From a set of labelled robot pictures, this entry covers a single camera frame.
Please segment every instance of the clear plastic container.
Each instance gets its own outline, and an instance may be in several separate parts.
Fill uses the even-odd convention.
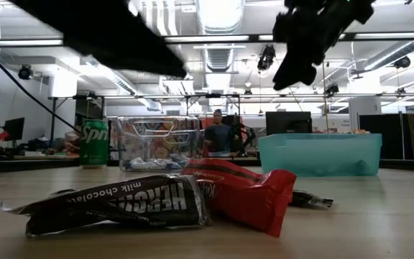
[[[118,117],[122,171],[180,171],[198,154],[196,117]]]
[[[276,134],[258,140],[265,173],[285,169],[297,176],[374,176],[381,134]]]

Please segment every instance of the security camera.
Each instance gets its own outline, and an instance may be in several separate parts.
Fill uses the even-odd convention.
[[[19,70],[19,78],[22,80],[33,79],[33,70],[31,65],[22,65]]]

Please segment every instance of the man in blue shirt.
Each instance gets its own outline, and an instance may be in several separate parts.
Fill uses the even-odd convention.
[[[221,110],[217,109],[213,113],[213,125],[206,128],[204,133],[204,142],[208,148],[210,157],[227,157],[230,156],[231,140],[238,140],[239,137],[234,135],[230,126],[221,123],[223,117]]]

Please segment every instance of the computer monitor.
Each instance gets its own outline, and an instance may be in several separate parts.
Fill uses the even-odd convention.
[[[266,112],[266,135],[312,133],[310,112]]]
[[[23,126],[25,118],[10,119],[4,123],[4,131],[9,133],[5,141],[21,140],[23,138]]]

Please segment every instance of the desk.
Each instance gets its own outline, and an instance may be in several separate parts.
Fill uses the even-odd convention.
[[[0,201],[18,206],[64,188],[143,175],[118,168],[0,173]],[[296,187],[331,197],[335,206],[329,211],[289,208],[279,239],[217,222],[199,230],[149,232],[99,225],[28,240],[27,218],[0,211],[0,258],[414,258],[414,171],[299,178]]]

